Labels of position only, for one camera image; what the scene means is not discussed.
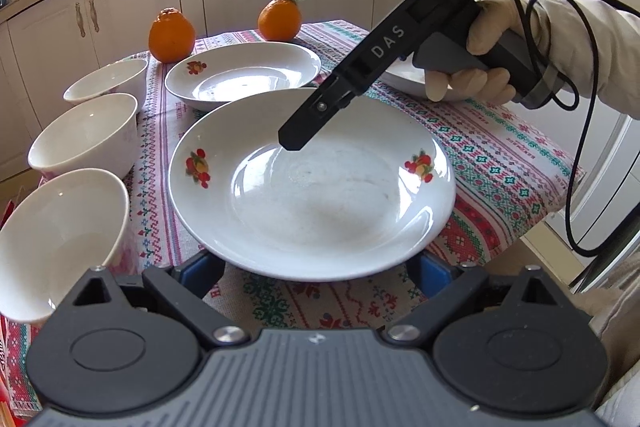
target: floor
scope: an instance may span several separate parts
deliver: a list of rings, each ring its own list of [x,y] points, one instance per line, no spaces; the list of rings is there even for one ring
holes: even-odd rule
[[[0,212],[22,187],[21,200],[38,187],[40,175],[25,171],[0,183]],[[582,271],[582,264],[545,223],[531,229],[503,254],[486,265],[496,275],[516,275],[527,264],[545,267],[556,280],[568,285]]]

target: plate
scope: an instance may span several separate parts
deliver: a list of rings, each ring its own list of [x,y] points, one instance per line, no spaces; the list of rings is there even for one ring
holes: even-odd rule
[[[410,94],[415,98],[428,100],[424,90],[424,70],[416,68],[413,60],[413,54],[409,55],[407,60],[400,60],[398,58],[382,73],[380,81],[389,87]],[[456,93],[449,86],[442,102],[460,102],[468,98],[468,96]]]
[[[201,111],[260,92],[302,87],[320,72],[320,58],[296,44],[245,42],[208,50],[176,64],[164,86]]]
[[[445,226],[450,162],[417,121],[361,96],[299,152],[278,129],[312,89],[224,105],[182,137],[169,168],[178,218],[235,266],[284,280],[348,280],[403,263]]]

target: table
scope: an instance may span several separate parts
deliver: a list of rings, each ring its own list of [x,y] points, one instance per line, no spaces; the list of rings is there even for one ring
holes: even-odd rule
[[[303,25],[296,42],[321,57],[321,82],[366,34],[344,21],[315,23]],[[258,40],[254,31],[228,33],[198,41],[194,52]],[[138,117],[140,158],[125,182],[142,270],[152,264],[179,264],[200,249],[171,208],[167,174],[178,140],[203,113],[166,92],[163,80],[170,65],[158,63],[148,52],[135,56],[149,59],[148,97]],[[484,264],[564,205],[572,158],[506,108],[474,100],[417,101],[380,82],[367,95],[420,121],[451,159],[457,182],[455,209],[429,246],[442,259]],[[352,281],[292,283],[228,265],[205,300],[255,332],[261,327],[377,328],[407,314],[424,296],[403,266]],[[37,410],[24,375],[24,356],[37,331],[5,320],[2,326],[12,407]]]

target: orange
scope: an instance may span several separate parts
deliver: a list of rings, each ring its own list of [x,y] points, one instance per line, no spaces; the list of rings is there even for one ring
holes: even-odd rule
[[[302,14],[296,1],[273,0],[258,17],[258,31],[268,41],[291,41],[300,31]]]
[[[180,62],[191,55],[196,43],[196,31],[175,8],[162,10],[151,25],[149,51],[163,64]]]

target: patterned tablecloth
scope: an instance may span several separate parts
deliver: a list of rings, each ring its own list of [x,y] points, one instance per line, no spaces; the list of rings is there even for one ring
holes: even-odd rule
[[[304,25],[297,42],[321,57],[324,78],[365,35],[366,31],[342,21],[316,23]],[[194,52],[258,40],[253,31],[228,33],[198,41]],[[140,159],[126,184],[143,269],[179,264],[200,247],[172,210],[167,173],[178,140],[203,114],[166,92],[163,79],[170,66],[159,64],[148,53],[137,56],[149,58],[148,97],[138,120]],[[367,94],[420,121],[452,161],[458,186],[455,209],[430,245],[446,261],[483,264],[563,206],[572,159],[507,109],[474,100],[418,102],[380,82]],[[205,297],[250,331],[260,327],[377,328],[402,317],[422,299],[403,267],[365,279],[319,284],[273,280],[227,266],[220,284]],[[24,356],[37,331],[8,321],[2,325],[12,407],[36,410],[37,399],[24,375]]]

